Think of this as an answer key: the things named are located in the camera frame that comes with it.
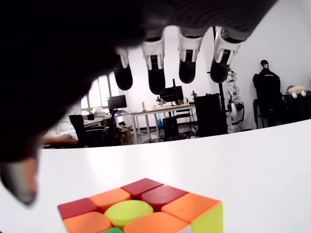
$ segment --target desk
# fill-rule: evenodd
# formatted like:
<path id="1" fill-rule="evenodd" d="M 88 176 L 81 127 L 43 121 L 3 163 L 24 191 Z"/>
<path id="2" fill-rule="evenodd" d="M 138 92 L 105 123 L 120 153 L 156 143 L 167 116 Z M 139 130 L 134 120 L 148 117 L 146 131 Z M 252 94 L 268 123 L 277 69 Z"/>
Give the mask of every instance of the desk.
<path id="1" fill-rule="evenodd" d="M 149 114 L 154 114 L 154 116 L 155 116 L 156 132 L 157 132 L 158 137 L 160 138 L 159 128 L 157 127 L 156 115 L 158 113 L 173 112 L 173 111 L 176 111 L 176 110 L 185 110 L 185 109 L 189 109 L 189 108 L 191 108 L 191 109 L 195 108 L 194 104 L 182 104 L 182 105 L 175 105 L 175 106 L 162 106 L 161 108 L 148 109 L 147 111 L 137 111 L 137 112 L 131 113 L 130 115 L 132 117 L 132 125 L 133 125 L 132 129 L 133 129 L 133 132 L 134 132 L 135 144 L 138 144 L 136 125 L 138 127 L 138 132 L 140 132 L 138 118 L 137 118 L 138 116 L 145 116 L 146 126 L 147 126 L 147 134 L 151 138 L 148 115 Z"/>
<path id="2" fill-rule="evenodd" d="M 123 116 L 130 114 L 130 113 L 133 113 L 133 112 L 115 114 L 116 124 L 119 125 L 118 117 L 123 117 Z M 110 119 L 110 118 L 111 118 L 111 115 L 105 115 L 105 116 L 101 116 L 101 117 L 96 117 L 94 120 L 84 121 L 84 127 L 90 127 L 90 126 L 94 126 L 94 125 L 100 126 L 102 120 Z"/>
<path id="3" fill-rule="evenodd" d="M 0 185 L 0 231 L 65 233 L 57 205 L 148 177 L 222 200 L 224 233 L 307 233 L 310 128 L 307 120 L 192 140 L 41 150 L 32 209 Z"/>

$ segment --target table surface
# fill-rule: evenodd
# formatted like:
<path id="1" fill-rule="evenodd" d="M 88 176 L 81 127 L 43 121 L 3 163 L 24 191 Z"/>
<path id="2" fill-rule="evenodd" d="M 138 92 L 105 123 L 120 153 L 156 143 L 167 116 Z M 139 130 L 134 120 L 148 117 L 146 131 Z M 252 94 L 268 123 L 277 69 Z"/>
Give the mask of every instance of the table surface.
<path id="1" fill-rule="evenodd" d="M 123 116 L 129 115 L 131 113 L 135 113 L 135 112 L 127 112 L 127 113 L 115 114 L 115 117 L 123 117 Z M 102 121 L 104 119 L 110 119 L 110 118 L 111 118 L 110 114 L 105 115 L 105 116 L 95 117 L 94 120 L 84 120 L 84 125 L 94 124 L 94 123 L 100 122 L 100 121 Z"/>
<path id="2" fill-rule="evenodd" d="M 191 140 L 42 150 L 32 209 L 0 186 L 0 231 L 65 233 L 57 205 L 148 177 L 222 200 L 225 233 L 311 232 L 311 120 Z"/>
<path id="3" fill-rule="evenodd" d="M 131 115 L 140 115 L 140 114 L 146 114 L 146 113 L 153 113 L 153 112 L 161 112 L 161 111 L 175 111 L 179 110 L 181 108 L 195 108 L 194 104 L 181 104 L 181 105 L 175 105 L 175 106 L 161 106 L 160 108 L 155 109 L 147 109 L 146 111 L 136 111 L 131 113 Z"/>

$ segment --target white robot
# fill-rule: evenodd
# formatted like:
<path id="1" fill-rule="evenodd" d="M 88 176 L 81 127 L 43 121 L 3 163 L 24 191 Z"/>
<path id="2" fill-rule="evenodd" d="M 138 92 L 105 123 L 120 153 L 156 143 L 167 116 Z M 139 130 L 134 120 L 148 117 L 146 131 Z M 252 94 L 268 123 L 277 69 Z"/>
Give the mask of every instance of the white robot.
<path id="1" fill-rule="evenodd" d="M 228 133 L 237 133 L 242 130 L 244 121 L 244 103 L 239 98 L 239 89 L 236 86 L 236 73 L 232 70 L 228 72 L 226 80 L 227 98 L 229 99 L 228 110 L 230 111 L 231 125 L 228 127 Z"/>

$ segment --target office chair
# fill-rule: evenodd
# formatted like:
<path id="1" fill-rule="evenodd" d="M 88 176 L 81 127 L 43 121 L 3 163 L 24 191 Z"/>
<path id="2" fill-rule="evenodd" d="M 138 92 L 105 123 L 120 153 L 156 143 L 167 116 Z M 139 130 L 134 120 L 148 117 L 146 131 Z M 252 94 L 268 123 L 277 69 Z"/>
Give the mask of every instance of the office chair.
<path id="1" fill-rule="evenodd" d="M 176 112 L 177 113 L 187 112 L 187 113 L 177 114 L 177 115 L 174 114 L 174 116 L 176 117 L 176 119 L 189 117 L 189 124 L 190 124 L 190 129 L 191 129 L 191 117 L 192 117 L 192 120 L 194 121 L 192 109 L 189 108 L 189 109 L 184 109 L 184 110 L 176 110 Z"/>
<path id="2" fill-rule="evenodd" d="M 108 147 L 121 145 L 121 133 L 119 128 L 113 127 L 115 112 L 111 116 L 109 128 L 106 126 L 91 126 L 84 128 L 81 115 L 70 115 L 70 121 L 78 136 L 78 147 Z"/>

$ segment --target robotic hand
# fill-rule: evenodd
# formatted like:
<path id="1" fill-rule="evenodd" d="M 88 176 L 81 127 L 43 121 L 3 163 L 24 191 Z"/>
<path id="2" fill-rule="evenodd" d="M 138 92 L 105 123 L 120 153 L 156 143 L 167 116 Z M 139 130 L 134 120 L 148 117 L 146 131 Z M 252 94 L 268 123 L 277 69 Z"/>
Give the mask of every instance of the robotic hand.
<path id="1" fill-rule="evenodd" d="M 5 137 L 0 154 L 4 186 L 22 203 L 33 202 L 39 135 L 79 101 L 98 76 L 115 69 L 119 88 L 129 89 L 133 81 L 128 47 L 143 42 L 150 90 L 161 94 L 165 88 L 164 28 L 180 28 L 179 76 L 190 83 L 202 36 L 209 27 L 219 26 L 210 74 L 221 83 L 239 46 L 275 2 L 34 0 L 23 1 L 18 7 L 5 2 L 2 109 L 13 113 L 18 105 L 27 114 L 11 115 L 19 124 L 4 124 L 1 131 Z"/>

